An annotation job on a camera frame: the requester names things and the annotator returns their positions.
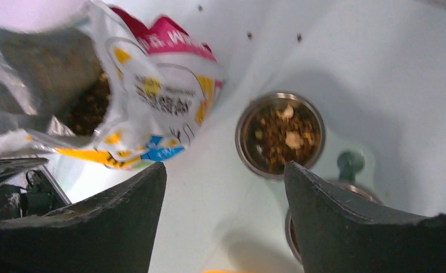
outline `blue graphic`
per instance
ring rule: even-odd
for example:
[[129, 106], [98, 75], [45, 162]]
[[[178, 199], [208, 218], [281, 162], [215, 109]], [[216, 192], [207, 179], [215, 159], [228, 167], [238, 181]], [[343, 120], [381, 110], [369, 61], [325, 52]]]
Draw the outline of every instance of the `blue graphic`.
[[141, 156], [142, 160], [164, 161], [180, 153], [184, 148], [182, 146], [175, 148], [160, 148], [151, 150]]
[[172, 158], [173, 156], [184, 150], [183, 146], [172, 148], [157, 148], [162, 139], [162, 136], [151, 136], [151, 139], [146, 145], [146, 150], [149, 150], [149, 152], [142, 155], [141, 159], [150, 161], [164, 161], [166, 159]]

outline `metal bowl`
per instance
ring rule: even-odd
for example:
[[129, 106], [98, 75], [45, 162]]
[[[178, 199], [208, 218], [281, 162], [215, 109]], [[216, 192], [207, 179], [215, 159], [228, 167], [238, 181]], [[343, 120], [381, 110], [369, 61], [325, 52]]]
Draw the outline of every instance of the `metal bowl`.
[[305, 168], [311, 168], [320, 157], [325, 145], [325, 127], [322, 117], [315, 107], [305, 98], [286, 92], [266, 94], [252, 101], [241, 115], [235, 132], [235, 144], [239, 158], [245, 166], [259, 176], [272, 180], [283, 180], [283, 169], [269, 171], [268, 159], [256, 144], [255, 120], [260, 113], [271, 109], [285, 109], [287, 105], [294, 108], [294, 114], [308, 117], [312, 125], [318, 129], [320, 139], [312, 156], [305, 162], [298, 162]]
[[[382, 205], [382, 202], [379, 200], [379, 198], [377, 198], [369, 190], [367, 190], [361, 186], [349, 184], [349, 182], [347, 182], [347, 181], [330, 180], [329, 182], [342, 188], [342, 189], [346, 189], [348, 191], [354, 192], [369, 201], [372, 201], [376, 204]], [[295, 233], [293, 232], [293, 229], [294, 229], [294, 225], [292, 222], [292, 215], [290, 214], [290, 210], [288, 210], [287, 217], [285, 218], [285, 234], [287, 237], [287, 243], [288, 243], [290, 250], [292, 251], [295, 259], [297, 259], [299, 263], [302, 263], [302, 256], [300, 256], [300, 251], [299, 251], [298, 245], [296, 243]]]

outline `white floor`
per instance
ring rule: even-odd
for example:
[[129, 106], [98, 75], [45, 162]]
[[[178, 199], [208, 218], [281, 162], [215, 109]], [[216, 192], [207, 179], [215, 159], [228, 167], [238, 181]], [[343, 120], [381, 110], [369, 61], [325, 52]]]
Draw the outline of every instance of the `white floor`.
[[[230, 73], [191, 149], [166, 163], [151, 273], [302, 271], [284, 238], [283, 184], [254, 176], [234, 149], [238, 116], [274, 89], [309, 98], [333, 131], [374, 151], [374, 191], [386, 205], [446, 212], [445, 9], [412, 0], [108, 2], [145, 23], [168, 14]], [[64, 158], [54, 174], [78, 201], [134, 173]]]

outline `pet food bag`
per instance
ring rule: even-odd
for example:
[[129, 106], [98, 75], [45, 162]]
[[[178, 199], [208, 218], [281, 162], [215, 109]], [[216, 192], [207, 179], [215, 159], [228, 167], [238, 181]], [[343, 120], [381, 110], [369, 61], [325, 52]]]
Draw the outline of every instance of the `pet food bag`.
[[86, 34], [0, 29], [0, 156], [42, 150], [132, 169], [189, 147], [226, 73], [161, 16], [146, 27], [101, 1]]

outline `food bowl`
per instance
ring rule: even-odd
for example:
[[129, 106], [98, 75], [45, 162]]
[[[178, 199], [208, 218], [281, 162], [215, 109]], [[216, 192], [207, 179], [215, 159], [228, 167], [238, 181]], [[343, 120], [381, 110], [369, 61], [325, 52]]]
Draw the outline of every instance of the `food bowl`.
[[311, 168], [325, 145], [325, 127], [316, 108], [305, 98], [286, 92], [252, 101], [235, 133], [240, 159], [255, 174], [283, 180], [286, 162]]
[[[347, 181], [330, 180], [329, 182], [342, 188], [342, 189], [346, 189], [348, 191], [354, 192], [369, 201], [372, 201], [376, 204], [382, 205], [382, 202], [379, 200], [379, 198], [377, 198], [369, 190], [367, 190], [361, 186], [357, 186], [355, 184], [350, 184]], [[302, 256], [300, 256], [300, 250], [299, 250], [298, 244], [296, 242], [294, 224], [292, 222], [292, 215], [290, 214], [290, 210], [288, 210], [287, 217], [285, 218], [285, 234], [287, 237], [287, 243], [288, 243], [295, 259], [297, 259], [299, 263], [302, 263]]]

